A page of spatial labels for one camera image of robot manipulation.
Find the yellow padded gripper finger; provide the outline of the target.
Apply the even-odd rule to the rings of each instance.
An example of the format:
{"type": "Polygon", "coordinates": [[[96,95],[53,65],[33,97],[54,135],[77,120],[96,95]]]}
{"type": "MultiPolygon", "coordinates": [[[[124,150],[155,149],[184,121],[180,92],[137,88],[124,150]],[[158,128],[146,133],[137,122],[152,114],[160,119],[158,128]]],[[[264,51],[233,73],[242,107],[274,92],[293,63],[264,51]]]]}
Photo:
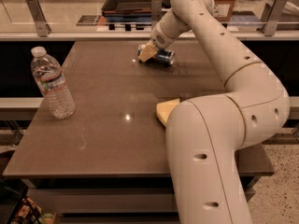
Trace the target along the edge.
{"type": "Polygon", "coordinates": [[[156,46],[151,44],[141,44],[138,48],[138,59],[144,63],[153,58],[158,52],[156,46]]]}

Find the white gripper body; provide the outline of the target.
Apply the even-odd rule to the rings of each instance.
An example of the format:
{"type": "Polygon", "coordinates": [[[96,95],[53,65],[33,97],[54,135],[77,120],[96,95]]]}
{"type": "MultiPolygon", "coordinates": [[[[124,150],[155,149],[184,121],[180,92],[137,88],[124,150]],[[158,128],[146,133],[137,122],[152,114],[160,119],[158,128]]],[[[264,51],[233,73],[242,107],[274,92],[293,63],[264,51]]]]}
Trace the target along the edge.
{"type": "Polygon", "coordinates": [[[157,23],[151,31],[150,39],[158,49],[167,49],[175,42],[176,29],[172,25],[157,23]]]}

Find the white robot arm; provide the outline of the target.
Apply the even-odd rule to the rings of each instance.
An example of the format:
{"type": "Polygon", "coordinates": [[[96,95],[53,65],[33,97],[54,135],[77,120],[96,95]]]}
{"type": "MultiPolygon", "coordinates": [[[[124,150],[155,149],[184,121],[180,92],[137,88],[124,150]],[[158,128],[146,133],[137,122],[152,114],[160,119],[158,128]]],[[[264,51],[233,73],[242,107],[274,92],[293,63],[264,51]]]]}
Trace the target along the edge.
{"type": "Polygon", "coordinates": [[[170,0],[138,58],[193,31],[226,91],[159,103],[180,224],[252,224],[235,153],[273,136],[289,95],[269,67],[212,15],[213,0],[170,0]]]}

